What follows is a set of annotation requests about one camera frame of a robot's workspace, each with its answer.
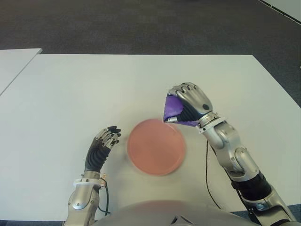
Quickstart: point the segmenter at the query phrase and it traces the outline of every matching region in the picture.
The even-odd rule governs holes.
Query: white table
[[[184,81],[198,84],[239,131],[283,200],[300,203],[301,111],[253,56],[37,55],[0,97],[0,219],[66,219],[90,142],[110,125],[123,135],[102,170],[111,211],[159,199],[213,204],[206,142],[194,128],[179,126],[187,154],[168,176],[143,174],[127,158],[132,128],[162,118],[167,90]],[[223,209],[244,210],[212,152],[208,178]]]
[[[0,50],[0,96],[41,48]]]

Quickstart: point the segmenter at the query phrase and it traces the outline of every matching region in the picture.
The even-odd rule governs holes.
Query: gray carpet
[[[0,0],[0,49],[11,48],[252,54],[301,104],[301,26],[257,0]]]

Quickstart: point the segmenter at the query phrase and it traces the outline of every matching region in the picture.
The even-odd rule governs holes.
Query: pink plate
[[[131,132],[127,153],[141,171],[162,176],[181,165],[185,156],[185,141],[174,125],[148,119],[140,122]]]

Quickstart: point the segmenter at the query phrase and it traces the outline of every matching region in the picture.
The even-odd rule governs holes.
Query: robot
[[[166,97],[164,122],[195,126],[212,147],[232,187],[237,191],[251,221],[215,207],[180,201],[134,204],[95,222],[99,189],[106,187],[100,170],[120,137],[120,129],[108,127],[93,139],[84,174],[75,180],[69,198],[65,226],[297,226],[293,214],[270,185],[244,147],[238,132],[213,112],[204,92],[187,82],[174,86]]]

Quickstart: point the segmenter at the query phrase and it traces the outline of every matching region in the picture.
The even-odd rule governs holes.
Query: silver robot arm
[[[68,201],[68,218],[65,226],[90,226],[95,222],[99,205],[98,191],[106,187],[100,178],[102,168],[111,149],[119,142],[120,129],[115,126],[101,130],[89,148],[84,174],[74,181],[75,191]]]
[[[249,214],[253,215],[250,216],[253,221],[256,222],[257,219],[256,223],[263,226],[278,226],[296,221],[275,188],[266,181],[248,150],[241,144],[237,131],[225,118],[213,112],[210,100],[198,86],[183,83],[170,89],[169,95],[181,100],[183,111],[166,122],[198,121],[197,129],[207,138],[233,188],[237,190]]]

